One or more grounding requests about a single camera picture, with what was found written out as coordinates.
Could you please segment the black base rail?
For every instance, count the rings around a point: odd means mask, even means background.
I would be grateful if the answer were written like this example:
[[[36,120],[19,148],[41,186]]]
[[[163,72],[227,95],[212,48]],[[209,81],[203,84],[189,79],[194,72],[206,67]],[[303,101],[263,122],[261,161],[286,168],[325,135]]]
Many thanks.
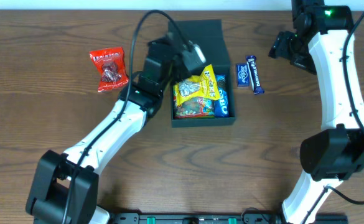
[[[109,224],[267,224],[283,223],[280,216],[249,212],[241,215],[140,215],[111,214]]]

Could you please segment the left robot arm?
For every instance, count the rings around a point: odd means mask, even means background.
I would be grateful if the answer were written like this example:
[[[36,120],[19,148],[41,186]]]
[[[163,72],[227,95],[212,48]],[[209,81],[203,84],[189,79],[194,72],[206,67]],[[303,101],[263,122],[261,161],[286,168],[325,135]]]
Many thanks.
[[[101,173],[157,113],[166,88],[204,63],[200,47],[191,41],[163,37],[150,42],[143,70],[121,90],[110,114],[76,145],[40,158],[26,203],[34,223],[111,223],[113,214],[97,204]]]

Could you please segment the red Haribo candy bag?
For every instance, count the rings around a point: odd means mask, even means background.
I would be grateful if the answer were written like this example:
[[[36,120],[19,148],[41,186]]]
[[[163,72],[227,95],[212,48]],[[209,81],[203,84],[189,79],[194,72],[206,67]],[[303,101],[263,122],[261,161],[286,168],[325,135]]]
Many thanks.
[[[101,76],[98,92],[122,88],[129,83],[122,47],[90,51],[90,58]]]

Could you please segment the green Haribo sour worms bag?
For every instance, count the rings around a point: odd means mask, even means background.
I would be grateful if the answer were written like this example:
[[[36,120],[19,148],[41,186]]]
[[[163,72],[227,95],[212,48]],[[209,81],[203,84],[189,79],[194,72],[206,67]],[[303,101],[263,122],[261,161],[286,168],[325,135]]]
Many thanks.
[[[196,97],[192,98],[180,106],[176,105],[177,94],[173,91],[174,96],[174,119],[187,119],[187,118],[214,118],[215,109],[213,100]]]

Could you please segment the blue Oreo cookie pack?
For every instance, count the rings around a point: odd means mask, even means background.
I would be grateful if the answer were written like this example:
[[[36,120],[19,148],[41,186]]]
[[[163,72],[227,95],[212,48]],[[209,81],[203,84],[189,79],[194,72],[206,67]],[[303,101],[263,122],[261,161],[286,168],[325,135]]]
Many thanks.
[[[217,87],[220,98],[214,101],[214,113],[217,118],[229,116],[228,111],[228,95],[226,91],[226,79],[224,75],[216,75]]]

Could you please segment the dark green open box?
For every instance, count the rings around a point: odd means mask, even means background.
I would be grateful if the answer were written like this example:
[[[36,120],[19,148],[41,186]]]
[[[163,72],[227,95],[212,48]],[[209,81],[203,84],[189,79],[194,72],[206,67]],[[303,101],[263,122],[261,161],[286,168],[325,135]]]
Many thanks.
[[[232,125],[236,120],[235,96],[231,61],[223,39],[222,21],[220,19],[192,20],[177,21],[176,24],[187,39],[199,45],[207,63],[212,65],[215,74],[225,76],[229,116],[224,118],[176,119],[175,113],[171,113],[171,126],[173,128],[187,128]]]

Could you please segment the purple Dairy Milk bar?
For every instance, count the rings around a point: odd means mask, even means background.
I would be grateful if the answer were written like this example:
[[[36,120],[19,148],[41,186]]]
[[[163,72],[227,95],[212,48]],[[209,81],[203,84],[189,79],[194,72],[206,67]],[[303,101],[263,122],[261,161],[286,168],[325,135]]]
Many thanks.
[[[253,89],[253,93],[255,95],[264,94],[264,89],[262,88],[260,81],[259,81],[256,57],[254,55],[247,55],[246,62],[247,62],[249,73],[250,73],[251,86]]]

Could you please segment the blue Eclipse mint box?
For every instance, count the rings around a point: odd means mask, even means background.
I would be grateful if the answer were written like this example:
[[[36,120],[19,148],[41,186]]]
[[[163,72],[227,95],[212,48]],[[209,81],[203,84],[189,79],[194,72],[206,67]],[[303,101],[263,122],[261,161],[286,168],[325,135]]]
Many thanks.
[[[236,80],[238,87],[245,87],[250,84],[248,66],[246,63],[236,64]]]

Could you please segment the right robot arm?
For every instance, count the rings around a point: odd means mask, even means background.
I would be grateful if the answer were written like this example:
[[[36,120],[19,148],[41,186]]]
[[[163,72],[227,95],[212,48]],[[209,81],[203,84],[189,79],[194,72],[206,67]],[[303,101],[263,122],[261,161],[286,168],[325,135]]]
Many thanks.
[[[269,56],[317,76],[320,133],[300,146],[302,173],[273,223],[315,223],[331,193],[364,169],[364,100],[355,66],[354,20],[348,6],[292,1],[293,32],[280,32]]]

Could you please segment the yellow snack bag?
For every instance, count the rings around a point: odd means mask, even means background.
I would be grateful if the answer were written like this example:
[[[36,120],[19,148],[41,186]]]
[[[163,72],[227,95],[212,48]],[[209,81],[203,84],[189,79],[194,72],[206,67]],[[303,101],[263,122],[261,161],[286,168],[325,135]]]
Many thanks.
[[[212,65],[207,65],[201,75],[192,75],[190,78],[175,84],[174,96],[177,106],[196,97],[219,100],[220,93]]]

